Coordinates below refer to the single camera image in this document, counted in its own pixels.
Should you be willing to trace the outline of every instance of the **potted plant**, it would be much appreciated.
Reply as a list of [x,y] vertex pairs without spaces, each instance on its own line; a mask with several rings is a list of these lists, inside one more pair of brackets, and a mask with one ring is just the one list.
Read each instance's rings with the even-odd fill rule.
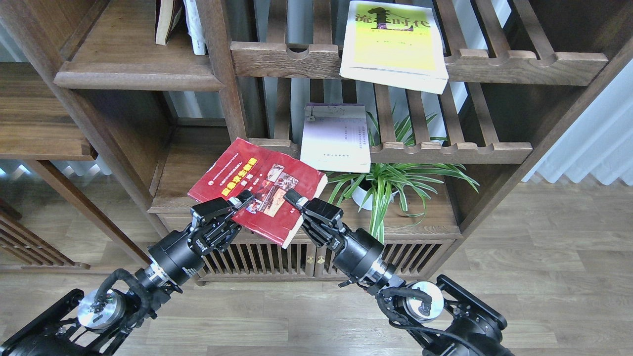
[[[379,142],[378,121],[374,116],[367,113],[375,127],[375,134],[369,135],[370,146],[375,146]],[[437,114],[427,117],[427,124],[430,123]],[[395,124],[394,131],[396,139],[407,146],[413,146],[415,140],[411,129],[410,116]],[[431,137],[431,140],[446,141],[446,137]],[[369,173],[346,173],[334,175],[329,172],[330,183],[336,183],[329,198],[329,203],[340,205],[343,200],[352,198],[353,195],[360,198],[355,199],[359,205],[358,211],[371,201],[372,217],[370,220],[369,233],[384,243],[384,217],[387,207],[393,202],[393,196],[399,196],[400,209],[406,216],[423,217],[426,210],[426,201],[431,199],[429,192],[437,194],[437,190],[430,184],[442,184],[442,180],[434,176],[449,176],[467,181],[469,185],[477,190],[479,183],[467,176],[466,168],[461,164],[445,163],[372,163]],[[422,200],[424,211],[410,214],[408,213],[408,203],[405,188],[410,188]]]

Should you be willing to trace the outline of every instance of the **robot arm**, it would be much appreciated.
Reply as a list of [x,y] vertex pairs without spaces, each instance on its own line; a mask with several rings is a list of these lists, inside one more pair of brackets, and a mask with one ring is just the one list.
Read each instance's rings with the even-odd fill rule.
[[[374,296],[389,324],[405,329],[424,348],[423,356],[510,356],[501,346],[505,318],[448,277],[437,283],[407,284],[395,275],[396,267],[382,260],[383,245],[363,229],[352,232],[341,219],[343,211],[323,200],[290,190],[284,198],[304,217],[302,227],[318,247],[335,254],[333,261],[348,277],[339,286],[357,284]],[[442,292],[454,300],[445,300]],[[425,327],[446,310],[453,316],[447,330]]]
[[[74,289],[3,343],[0,355],[113,355],[134,328],[148,317],[156,318],[156,311],[174,291],[182,293],[180,286],[203,268],[203,256],[226,250],[242,228],[231,218],[252,199],[251,192],[244,191],[228,201],[219,198],[193,206],[191,224],[183,231],[172,231],[149,249],[149,267],[134,275],[118,269],[85,296]],[[117,281],[125,282],[129,290],[112,289]],[[77,316],[68,318],[74,309]],[[84,333],[97,336],[82,346],[77,340]]]
[[[311,240],[334,252],[334,265],[348,277],[339,286],[355,283],[374,296],[389,323],[407,330],[424,347],[424,356],[512,355],[500,345],[506,327],[503,316],[461,286],[446,276],[439,276],[437,284],[407,284],[395,274],[395,266],[382,260],[382,243],[365,230],[353,232],[342,223],[340,208],[308,200],[294,190],[284,198],[301,212],[302,227]],[[180,286],[203,268],[203,256],[228,248],[241,230],[232,217],[252,199],[249,191],[243,191],[228,201],[219,198],[192,207],[191,224],[149,249],[149,267],[134,275],[118,269],[85,296],[74,289],[3,343],[0,356],[113,355],[134,328],[148,317],[156,318],[156,311],[174,291],[182,293]],[[117,281],[125,282],[129,290],[112,289]],[[454,300],[445,301],[442,291]],[[68,317],[74,309],[77,316]],[[447,330],[422,325],[442,309],[453,316]],[[97,334],[87,346],[76,342],[83,335],[82,327],[83,333]]]

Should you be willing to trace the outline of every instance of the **white paper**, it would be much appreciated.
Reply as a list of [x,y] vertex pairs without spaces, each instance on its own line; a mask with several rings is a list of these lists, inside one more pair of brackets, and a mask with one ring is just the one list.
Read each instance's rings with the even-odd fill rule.
[[365,106],[306,106],[301,161],[318,170],[369,172]]

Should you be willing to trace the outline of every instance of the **shelf post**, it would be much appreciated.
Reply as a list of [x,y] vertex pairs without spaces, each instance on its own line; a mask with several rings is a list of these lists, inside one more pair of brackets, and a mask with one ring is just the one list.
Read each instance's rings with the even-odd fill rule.
[[231,56],[231,36],[228,27],[227,6],[224,0],[196,1],[204,39],[209,49],[213,75],[224,84],[220,90],[220,102],[227,121],[231,141],[238,137],[248,139],[244,105],[237,87],[233,57]]

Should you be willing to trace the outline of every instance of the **wooden cabinet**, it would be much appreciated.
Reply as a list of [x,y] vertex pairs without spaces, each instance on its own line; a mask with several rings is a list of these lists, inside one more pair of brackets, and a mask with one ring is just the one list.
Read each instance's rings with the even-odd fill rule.
[[[450,80],[466,82],[468,93],[459,112],[450,87],[438,96],[447,145],[430,142],[413,91],[406,97],[416,145],[395,142],[388,90],[373,86],[383,138],[372,148],[374,162],[464,163],[481,183],[475,193],[448,180],[415,227],[394,207],[384,256],[400,273],[433,273],[633,56],[631,2],[508,3],[512,14],[502,28],[489,0],[471,1],[486,51],[467,47],[452,1],[434,1]],[[298,154],[290,136],[291,78],[310,78],[312,101],[323,101],[324,80],[340,79],[330,1],[314,1],[313,40],[305,44],[285,41],[285,0],[270,3],[267,42],[255,40],[253,2],[197,5],[209,56],[191,53],[184,29],[169,45],[154,45],[153,0],[0,3],[9,31],[161,235],[187,223],[194,204],[187,190],[230,140]],[[278,78],[270,134],[262,77]],[[355,83],[341,85],[343,101],[357,101]],[[218,91],[226,127],[179,126],[158,92],[167,90]],[[368,224],[367,214],[343,209],[349,225]],[[288,251],[265,242],[242,234],[227,253],[209,257],[202,280],[340,277],[331,256],[305,236]]]

